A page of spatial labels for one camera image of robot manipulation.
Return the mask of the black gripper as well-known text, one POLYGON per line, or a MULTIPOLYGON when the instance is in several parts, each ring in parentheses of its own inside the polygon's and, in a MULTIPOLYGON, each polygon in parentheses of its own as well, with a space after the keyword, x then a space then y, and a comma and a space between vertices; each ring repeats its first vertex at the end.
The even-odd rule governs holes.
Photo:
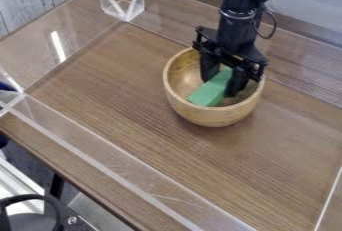
POLYGON ((235 97, 244 89, 248 78, 255 82, 261 81, 269 61, 254 43, 230 49, 218 41, 215 29, 198 26, 195 32, 192 48, 200 55, 200 78, 207 82, 219 72, 220 64, 234 68, 224 94, 227 97, 235 97))

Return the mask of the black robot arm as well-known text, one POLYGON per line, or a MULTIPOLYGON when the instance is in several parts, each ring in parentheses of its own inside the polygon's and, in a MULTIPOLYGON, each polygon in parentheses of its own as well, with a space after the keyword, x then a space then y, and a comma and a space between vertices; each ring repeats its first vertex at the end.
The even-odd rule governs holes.
POLYGON ((218 28, 198 26, 192 48, 200 56, 200 78, 207 82, 219 72, 219 66, 231 69, 224 84, 224 96, 235 97, 250 80, 259 82, 269 60, 255 46, 257 37, 269 40, 277 31, 274 24, 269 35, 259 32, 263 14, 277 21, 266 7, 269 0, 223 0, 219 8, 218 28))

